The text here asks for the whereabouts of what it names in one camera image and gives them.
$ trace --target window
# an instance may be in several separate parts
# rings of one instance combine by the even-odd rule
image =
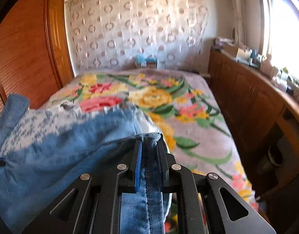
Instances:
[[[261,0],[263,4],[263,54],[272,65],[286,67],[299,82],[299,1]]]

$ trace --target trash can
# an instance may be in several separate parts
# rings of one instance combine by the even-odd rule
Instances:
[[[263,175],[273,171],[283,164],[283,155],[276,145],[269,147],[267,154],[259,161],[256,172]]]

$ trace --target bright window light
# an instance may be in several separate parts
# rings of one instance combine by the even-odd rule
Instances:
[[[271,42],[272,65],[286,67],[299,80],[299,21],[282,0],[273,0]]]

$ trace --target bed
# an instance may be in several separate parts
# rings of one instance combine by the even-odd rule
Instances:
[[[135,104],[163,132],[179,164],[199,174],[218,173],[246,202],[258,209],[233,138],[201,76],[153,69],[91,72],[75,78],[42,108],[52,108],[66,101],[80,106],[85,113]]]

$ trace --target stitching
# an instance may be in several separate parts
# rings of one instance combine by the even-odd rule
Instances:
[[[147,135],[145,135],[145,145],[147,145]],[[145,155],[145,176],[146,176],[146,196],[147,196],[147,205],[148,205],[148,218],[149,218],[149,231],[152,234],[153,233],[153,227],[152,227],[152,216],[150,213],[150,202],[149,202],[149,187],[148,187],[148,176],[147,176],[147,172],[148,172],[148,166],[147,166],[147,150],[146,150],[146,155]]]

